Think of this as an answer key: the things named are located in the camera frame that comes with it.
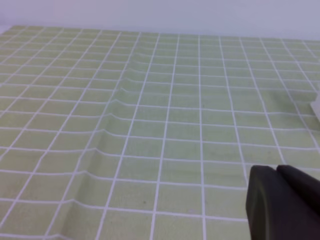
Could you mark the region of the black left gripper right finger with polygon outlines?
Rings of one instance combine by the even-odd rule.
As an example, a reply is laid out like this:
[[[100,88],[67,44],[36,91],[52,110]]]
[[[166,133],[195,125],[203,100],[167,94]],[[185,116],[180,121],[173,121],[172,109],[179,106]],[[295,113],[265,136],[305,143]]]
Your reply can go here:
[[[276,171],[313,211],[320,212],[319,180],[291,165],[278,165]]]

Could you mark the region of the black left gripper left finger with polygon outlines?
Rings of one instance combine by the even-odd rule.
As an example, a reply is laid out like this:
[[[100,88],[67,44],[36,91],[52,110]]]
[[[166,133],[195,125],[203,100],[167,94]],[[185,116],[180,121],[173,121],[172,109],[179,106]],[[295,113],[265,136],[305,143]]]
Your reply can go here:
[[[245,209],[253,240],[320,238],[320,212],[313,211],[277,169],[251,167]]]

